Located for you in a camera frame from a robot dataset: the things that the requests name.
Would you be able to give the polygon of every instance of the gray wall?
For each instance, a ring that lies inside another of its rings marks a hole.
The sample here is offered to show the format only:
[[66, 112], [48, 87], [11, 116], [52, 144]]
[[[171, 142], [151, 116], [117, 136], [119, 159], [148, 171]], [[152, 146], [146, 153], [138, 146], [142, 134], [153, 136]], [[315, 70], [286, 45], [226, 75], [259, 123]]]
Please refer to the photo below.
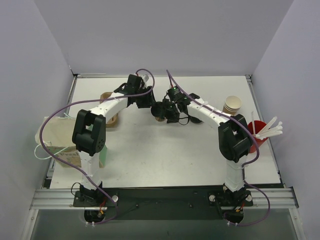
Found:
[[35, 0], [74, 73], [252, 74], [293, 0]]
[[48, 164], [33, 156], [35, 133], [73, 76], [32, 0], [2, 1], [0, 32], [0, 236], [15, 240]]
[[320, 1], [295, 0], [253, 74], [253, 86], [264, 119], [283, 122], [283, 135], [271, 142], [312, 240], [320, 235], [319, 69]]

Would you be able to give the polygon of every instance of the stack of paper cups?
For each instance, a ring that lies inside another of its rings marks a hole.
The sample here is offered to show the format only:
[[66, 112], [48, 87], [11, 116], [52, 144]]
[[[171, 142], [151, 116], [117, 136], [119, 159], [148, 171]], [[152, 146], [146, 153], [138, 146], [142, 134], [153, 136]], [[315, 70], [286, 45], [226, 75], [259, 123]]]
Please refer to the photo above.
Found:
[[237, 96], [228, 96], [225, 100], [223, 106], [223, 112], [226, 114], [235, 115], [237, 111], [241, 108], [242, 101]]

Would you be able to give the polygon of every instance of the tabletop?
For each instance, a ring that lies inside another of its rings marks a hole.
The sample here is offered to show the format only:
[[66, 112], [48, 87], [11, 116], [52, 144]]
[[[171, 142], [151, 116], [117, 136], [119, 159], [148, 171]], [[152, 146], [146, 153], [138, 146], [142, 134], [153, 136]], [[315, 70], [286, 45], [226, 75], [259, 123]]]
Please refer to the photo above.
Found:
[[[220, 110], [228, 96], [238, 96], [242, 100], [238, 113], [246, 118], [247, 123], [251, 122], [252, 111], [255, 120], [259, 119], [244, 76], [174, 79], [185, 91], [199, 95]], [[102, 93], [113, 92], [127, 80], [127, 77], [78, 78], [72, 102], [99, 99]], [[156, 77], [153, 90], [156, 101], [162, 101], [169, 88], [168, 77]], [[74, 105], [69, 115], [76, 117], [79, 110], [89, 110], [97, 104]], [[227, 160], [219, 151], [218, 132], [204, 123], [158, 122], [150, 109], [138, 109], [133, 104], [119, 113], [117, 127], [107, 128], [106, 146], [106, 165], [99, 170], [104, 188], [207, 186], [225, 182]], [[251, 153], [247, 160], [254, 157], [255, 153]], [[259, 159], [245, 172], [246, 180], [251, 184], [281, 182], [267, 142], [260, 147]], [[68, 189], [81, 178], [77, 170], [56, 164], [50, 188]]]

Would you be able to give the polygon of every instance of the red container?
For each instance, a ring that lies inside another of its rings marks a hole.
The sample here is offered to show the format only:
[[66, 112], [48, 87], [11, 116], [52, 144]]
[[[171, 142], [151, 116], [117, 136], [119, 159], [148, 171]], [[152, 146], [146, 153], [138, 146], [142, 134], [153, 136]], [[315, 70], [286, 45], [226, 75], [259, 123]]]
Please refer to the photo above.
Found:
[[[259, 121], [259, 120], [254, 120], [254, 128], [255, 128], [255, 133], [259, 133], [260, 130], [262, 130], [265, 125], [267, 125], [265, 122], [263, 121]], [[251, 134], [254, 134], [254, 129], [253, 129], [253, 126], [252, 126], [252, 122], [250, 122], [248, 124], [248, 129], [249, 129], [249, 132]], [[256, 143], [258, 144], [258, 146], [260, 147], [265, 141], [267, 141], [268, 137], [264, 138], [263, 140], [260, 140], [258, 138], [255, 138], [254, 139], [256, 140]], [[256, 150], [256, 146], [255, 145], [252, 145], [251, 148], [250, 148], [250, 151], [249, 153], [252, 154], [252, 153], [255, 153], [257, 150]]]

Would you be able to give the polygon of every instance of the purple cable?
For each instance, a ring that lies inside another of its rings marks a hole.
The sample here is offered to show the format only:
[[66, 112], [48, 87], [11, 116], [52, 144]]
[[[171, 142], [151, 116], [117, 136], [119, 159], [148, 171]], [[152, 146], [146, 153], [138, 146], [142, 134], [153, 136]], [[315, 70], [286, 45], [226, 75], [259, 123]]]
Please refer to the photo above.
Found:
[[[135, 74], [137, 74], [138, 72], [140, 71], [146, 71], [147, 73], [149, 73], [152, 77], [152, 80], [153, 80], [153, 84], [152, 84], [152, 87], [147, 91], [147, 92], [144, 92], [144, 93], [140, 93], [140, 94], [134, 94], [134, 95], [124, 95], [124, 96], [116, 96], [114, 98], [106, 98], [106, 99], [103, 99], [103, 101], [110, 101], [110, 100], [113, 100], [113, 99], [123, 99], [123, 98], [131, 98], [131, 97], [140, 97], [140, 96], [144, 96], [144, 95], [147, 95], [149, 94], [155, 87], [155, 77], [154, 75], [147, 69], [144, 69], [144, 68], [140, 68], [138, 69]], [[61, 112], [62, 110], [68, 108], [68, 107], [71, 107], [73, 105], [77, 105], [77, 104], [84, 104], [84, 103], [94, 103], [94, 102], [100, 102], [101, 99], [94, 99], [94, 100], [83, 100], [83, 101], [76, 101], [76, 102], [73, 102], [73, 103], [70, 103], [62, 108], [60, 108], [59, 110], [55, 111], [54, 113], [52, 113], [45, 121], [44, 123], [42, 124], [41, 128], [40, 128], [40, 132], [39, 132], [39, 138], [40, 138], [40, 143], [43, 147], [43, 149], [50, 155], [52, 156], [54, 159], [74, 168], [74, 169], [77, 169], [79, 172], [81, 172], [87, 179], [88, 181], [94, 186], [96, 187], [100, 192], [102, 192], [115, 206], [115, 211], [116, 211], [116, 214], [115, 216], [109, 218], [109, 219], [106, 219], [106, 220], [103, 220], [101, 222], [97, 222], [95, 223], [95, 225], [99, 225], [99, 224], [105, 224], [113, 219], [115, 219], [117, 216], [118, 216], [118, 207], [117, 207], [117, 204], [115, 203], [115, 201], [112, 199], [112, 197], [109, 196], [109, 194], [107, 194], [102, 188], [100, 188], [98, 185], [96, 185], [89, 176], [87, 176], [87, 173], [85, 171], [83, 171], [80, 167], [77, 167], [76, 165], [73, 165], [72, 163], [69, 163], [57, 156], [55, 156], [52, 152], [49, 151], [49, 149], [46, 147], [45, 143], [44, 143], [44, 140], [43, 140], [43, 132], [44, 132], [44, 128], [46, 126], [46, 124], [50, 121], [50, 119], [52, 119], [56, 114], [58, 114], [59, 112]]]
[[[181, 91], [182, 93], [184, 93], [191, 101], [195, 102], [195, 103], [198, 104], [198, 105], [202, 105], [200, 102], [198, 102], [198, 101], [196, 101], [195, 99], [193, 99], [188, 93], [186, 93], [186, 92], [177, 84], [177, 82], [174, 80], [174, 78], [172, 77], [172, 75], [170, 74], [170, 72], [169, 72], [168, 70], [166, 70], [166, 73], [168, 74], [169, 79], [174, 82], [174, 84], [180, 89], [180, 91]], [[255, 186], [247, 183], [246, 178], [245, 178], [245, 166], [254, 163], [254, 162], [259, 158], [259, 156], [260, 156], [259, 146], [258, 146], [258, 144], [257, 144], [254, 136], [252, 136], [251, 132], [249, 132], [249, 130], [248, 130], [245, 126], [243, 126], [239, 121], [235, 120], [233, 117], [230, 117], [230, 116], [225, 115], [225, 114], [223, 114], [223, 113], [221, 113], [221, 112], [215, 111], [215, 110], [211, 109], [210, 107], [208, 107], [208, 106], [206, 106], [206, 105], [202, 105], [202, 107], [205, 108], [205, 109], [208, 109], [209, 111], [212, 111], [213, 113], [215, 113], [215, 114], [217, 114], [217, 115], [223, 116], [223, 117], [225, 117], [225, 118], [227, 118], [227, 119], [235, 122], [235, 123], [236, 123], [237, 125], [239, 125], [239, 126], [249, 135], [249, 137], [252, 139], [253, 144], [254, 144], [255, 149], [256, 149], [256, 156], [255, 156], [255, 158], [252, 159], [251, 161], [248, 161], [248, 162], [245, 162], [244, 164], [242, 164], [242, 166], [241, 166], [241, 167], [242, 167], [242, 179], [243, 179], [243, 182], [244, 182], [246, 185], [248, 185], [250, 188], [256, 189], [257, 191], [259, 191], [260, 193], [262, 193], [262, 194], [265, 196], [265, 198], [266, 198], [266, 200], [267, 200], [267, 202], [268, 202], [268, 210], [267, 210], [267, 212], [266, 212], [266, 214], [264, 215], [263, 218], [261, 218], [261, 219], [259, 219], [259, 220], [256, 220], [256, 221], [253, 221], [253, 222], [250, 222], [250, 223], [243, 223], [243, 224], [240, 223], [240, 224], [237, 224], [237, 226], [238, 226], [238, 227], [247, 227], [247, 226], [251, 226], [251, 225], [254, 225], [254, 224], [257, 224], [257, 223], [262, 222], [263, 220], [265, 220], [265, 219], [268, 217], [268, 215], [269, 215], [269, 213], [270, 213], [270, 200], [269, 200], [268, 196], [267, 196], [261, 189], [259, 189], [259, 188], [255, 187]]]

